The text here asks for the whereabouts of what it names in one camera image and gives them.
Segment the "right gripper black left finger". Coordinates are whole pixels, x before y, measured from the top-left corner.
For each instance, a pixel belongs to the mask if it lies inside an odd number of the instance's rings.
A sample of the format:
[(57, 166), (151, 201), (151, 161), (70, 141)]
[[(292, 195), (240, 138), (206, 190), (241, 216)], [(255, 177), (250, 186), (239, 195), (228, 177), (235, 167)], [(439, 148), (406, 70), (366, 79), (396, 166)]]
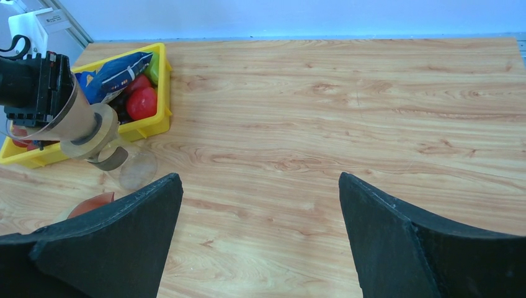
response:
[(102, 207), (1, 237), (2, 297), (156, 297), (182, 204), (170, 173)]

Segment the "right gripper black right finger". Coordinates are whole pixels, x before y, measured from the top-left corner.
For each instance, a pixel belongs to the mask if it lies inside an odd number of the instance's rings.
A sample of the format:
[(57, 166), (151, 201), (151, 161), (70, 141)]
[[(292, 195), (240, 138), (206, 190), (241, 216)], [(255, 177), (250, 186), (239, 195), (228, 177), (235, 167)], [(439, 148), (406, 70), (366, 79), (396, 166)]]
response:
[(364, 297), (525, 296), (525, 237), (447, 219), (349, 173), (339, 199)]

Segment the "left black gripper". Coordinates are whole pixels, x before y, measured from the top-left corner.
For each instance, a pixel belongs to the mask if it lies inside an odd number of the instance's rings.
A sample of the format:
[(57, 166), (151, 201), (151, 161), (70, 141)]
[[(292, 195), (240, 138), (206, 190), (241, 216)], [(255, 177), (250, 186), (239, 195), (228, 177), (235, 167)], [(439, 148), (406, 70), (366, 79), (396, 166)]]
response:
[(43, 127), (75, 93), (69, 57), (47, 52), (35, 58), (1, 58), (1, 106), (14, 125)]

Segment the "brown paper filter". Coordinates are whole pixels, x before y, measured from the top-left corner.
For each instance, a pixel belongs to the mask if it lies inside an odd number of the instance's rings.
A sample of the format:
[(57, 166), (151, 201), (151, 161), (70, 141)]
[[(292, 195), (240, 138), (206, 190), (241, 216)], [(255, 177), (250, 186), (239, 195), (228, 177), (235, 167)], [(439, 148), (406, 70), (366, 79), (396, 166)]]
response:
[(96, 126), (96, 117), (74, 74), (73, 90), (53, 120), (35, 133), (37, 140), (74, 141), (88, 136)]

